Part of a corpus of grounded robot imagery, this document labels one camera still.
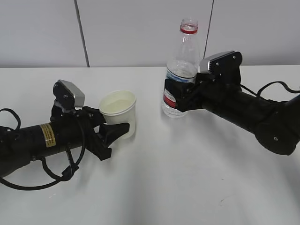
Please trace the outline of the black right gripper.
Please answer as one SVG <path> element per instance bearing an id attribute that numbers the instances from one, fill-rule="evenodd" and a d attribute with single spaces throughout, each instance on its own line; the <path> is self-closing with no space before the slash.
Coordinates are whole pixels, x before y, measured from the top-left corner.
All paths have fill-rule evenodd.
<path id="1" fill-rule="evenodd" d="M 214 76 L 197 73 L 189 83 L 165 79 L 164 102 L 181 112 L 203 109 L 206 101 L 218 102 L 240 90 L 240 83 L 239 72 Z"/>

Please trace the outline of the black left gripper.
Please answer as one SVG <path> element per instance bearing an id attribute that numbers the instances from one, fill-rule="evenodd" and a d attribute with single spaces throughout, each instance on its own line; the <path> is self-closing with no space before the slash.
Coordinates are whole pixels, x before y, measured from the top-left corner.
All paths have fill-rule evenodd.
<path id="1" fill-rule="evenodd" d="M 63 113 L 56 106 L 52 107 L 51 126 L 55 140 L 60 147 L 84 147 L 101 161 L 111 157 L 111 148 L 114 141 L 129 132 L 130 124 L 107 125 L 103 114 L 95 108 L 84 106 L 69 113 Z"/>

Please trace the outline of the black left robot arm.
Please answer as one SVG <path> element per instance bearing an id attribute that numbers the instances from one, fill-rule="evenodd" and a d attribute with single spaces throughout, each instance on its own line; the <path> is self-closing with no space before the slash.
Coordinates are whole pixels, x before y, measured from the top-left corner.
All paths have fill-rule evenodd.
<path id="1" fill-rule="evenodd" d="M 83 107 L 49 123 L 0 133 L 0 175 L 5 177 L 34 159 L 84 146 L 100 160 L 111 157 L 110 145 L 129 131 L 129 123 L 108 125 L 99 110 Z"/>

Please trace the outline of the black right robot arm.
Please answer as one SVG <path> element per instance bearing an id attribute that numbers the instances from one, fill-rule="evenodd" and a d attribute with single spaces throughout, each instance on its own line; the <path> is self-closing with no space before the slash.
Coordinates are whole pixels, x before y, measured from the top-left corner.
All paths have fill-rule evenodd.
<path id="1" fill-rule="evenodd" d="M 291 155 L 300 141 L 300 92 L 279 82 L 286 91 L 296 94 L 289 101 L 266 100 L 263 86 L 255 95 L 242 91 L 239 83 L 225 83 L 198 73 L 196 82 L 178 82 L 167 78 L 165 89 L 175 98 L 172 106 L 181 111 L 205 109 L 252 133 L 267 150 Z"/>

